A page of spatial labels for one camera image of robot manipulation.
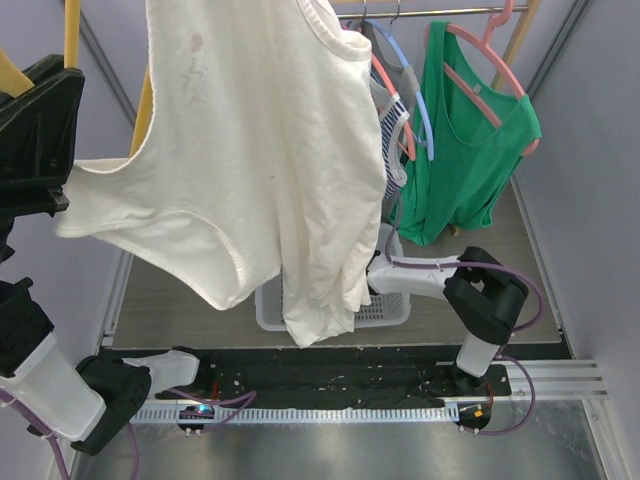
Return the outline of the yellow plastic hanger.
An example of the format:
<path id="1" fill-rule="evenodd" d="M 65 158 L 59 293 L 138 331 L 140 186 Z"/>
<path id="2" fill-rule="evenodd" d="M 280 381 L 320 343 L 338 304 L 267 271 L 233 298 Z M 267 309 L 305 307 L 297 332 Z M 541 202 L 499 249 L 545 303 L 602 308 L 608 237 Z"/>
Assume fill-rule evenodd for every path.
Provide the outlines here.
<path id="1" fill-rule="evenodd" d="M 63 67 L 66 70 L 75 69 L 78 66 L 78 51 L 81 28 L 82 12 L 81 2 L 77 0 L 64 1 L 64 53 Z M 34 83 L 11 61 L 4 50 L 1 50 L 1 92 L 16 98 L 34 87 Z M 152 86 L 150 79 L 150 67 L 145 70 L 141 88 L 139 105 L 133 128 L 129 156 L 132 157 L 141 147 L 149 129 L 152 116 Z"/>

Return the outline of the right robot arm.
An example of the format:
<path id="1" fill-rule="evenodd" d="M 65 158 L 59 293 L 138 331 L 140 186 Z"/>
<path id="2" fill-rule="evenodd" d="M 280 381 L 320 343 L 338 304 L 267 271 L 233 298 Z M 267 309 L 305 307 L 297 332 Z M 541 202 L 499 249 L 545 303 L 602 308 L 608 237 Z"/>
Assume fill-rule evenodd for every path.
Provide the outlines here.
<path id="1" fill-rule="evenodd" d="M 466 329 L 451 371 L 453 386 L 465 395 L 486 385 L 490 364 L 511 338 L 529 295 L 514 272 L 478 247 L 440 259 L 378 253 L 366 277 L 377 295 L 403 293 L 449 304 Z"/>

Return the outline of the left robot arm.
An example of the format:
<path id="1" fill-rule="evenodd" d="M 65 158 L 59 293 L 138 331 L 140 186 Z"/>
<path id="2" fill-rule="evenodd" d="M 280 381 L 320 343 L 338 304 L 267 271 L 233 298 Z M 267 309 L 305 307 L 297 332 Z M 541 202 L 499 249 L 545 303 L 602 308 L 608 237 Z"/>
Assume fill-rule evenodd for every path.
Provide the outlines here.
<path id="1" fill-rule="evenodd" d="M 85 77 L 61 55 L 21 71 L 1 60 L 1 238 L 22 216 L 65 211 Z M 33 282 L 1 284 L 1 397 L 28 412 L 35 435 L 96 455 L 146 400 L 179 387 L 205 397 L 212 373 L 188 349 L 133 359 L 88 356 L 73 365 L 54 325 L 32 299 Z"/>

